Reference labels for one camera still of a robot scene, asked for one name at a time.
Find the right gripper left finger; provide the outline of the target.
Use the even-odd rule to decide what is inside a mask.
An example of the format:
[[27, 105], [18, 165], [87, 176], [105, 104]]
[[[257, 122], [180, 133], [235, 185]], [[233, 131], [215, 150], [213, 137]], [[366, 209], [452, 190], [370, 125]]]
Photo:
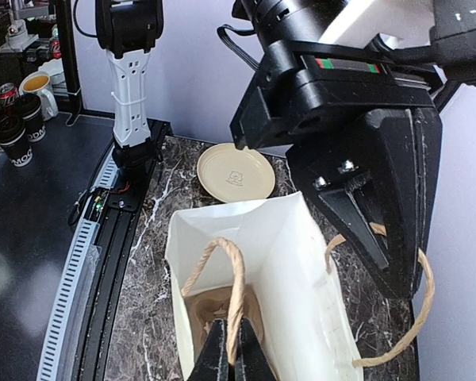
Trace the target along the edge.
[[227, 321], [217, 319], [211, 325], [201, 353], [188, 381], [229, 381], [234, 376], [226, 350]]

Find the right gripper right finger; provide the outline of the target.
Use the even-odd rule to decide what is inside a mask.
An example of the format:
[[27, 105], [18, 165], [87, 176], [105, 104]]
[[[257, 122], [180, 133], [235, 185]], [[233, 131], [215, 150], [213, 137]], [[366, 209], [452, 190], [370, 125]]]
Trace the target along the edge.
[[247, 318], [240, 322], [237, 344], [233, 371], [235, 381], [275, 381], [274, 373]]

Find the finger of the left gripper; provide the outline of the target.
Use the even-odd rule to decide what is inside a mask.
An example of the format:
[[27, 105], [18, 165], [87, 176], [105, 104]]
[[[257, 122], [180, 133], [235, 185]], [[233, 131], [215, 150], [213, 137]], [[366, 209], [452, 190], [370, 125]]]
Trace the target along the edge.
[[386, 298], [410, 300], [420, 286], [442, 132], [433, 108], [376, 109], [286, 154], [295, 187], [353, 245]]

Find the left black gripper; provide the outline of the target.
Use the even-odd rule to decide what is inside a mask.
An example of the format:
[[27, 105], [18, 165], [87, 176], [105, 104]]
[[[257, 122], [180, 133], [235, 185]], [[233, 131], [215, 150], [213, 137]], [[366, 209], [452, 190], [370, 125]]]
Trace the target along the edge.
[[432, 108], [428, 90], [401, 85], [388, 56], [279, 40], [265, 51], [230, 129], [238, 149], [294, 144], [375, 109]]

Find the brown cardboard cup carrier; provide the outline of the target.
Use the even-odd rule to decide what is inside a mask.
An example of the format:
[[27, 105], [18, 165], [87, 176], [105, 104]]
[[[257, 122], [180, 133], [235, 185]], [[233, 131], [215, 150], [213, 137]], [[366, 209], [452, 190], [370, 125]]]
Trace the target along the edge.
[[[231, 292], [231, 287], [220, 287], [184, 298], [190, 320], [195, 359], [202, 351], [213, 321], [228, 318]], [[244, 318], [251, 322], [259, 343], [263, 344], [262, 314], [258, 299], [250, 285], [246, 285], [244, 289]]]

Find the cream paper carry bag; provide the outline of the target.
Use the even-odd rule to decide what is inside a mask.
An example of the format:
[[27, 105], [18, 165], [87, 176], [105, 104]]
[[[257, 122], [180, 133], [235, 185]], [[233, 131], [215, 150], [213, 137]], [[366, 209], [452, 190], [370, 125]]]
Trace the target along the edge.
[[300, 193], [173, 213], [165, 257], [179, 361], [184, 379], [194, 369], [194, 345], [184, 298], [231, 287], [226, 350], [234, 371], [244, 289], [258, 299], [261, 348], [275, 380], [361, 380], [365, 368], [391, 361], [415, 339], [435, 296], [424, 253], [426, 291], [412, 328], [388, 352], [363, 358], [351, 334], [331, 251], [342, 236], [324, 239]]

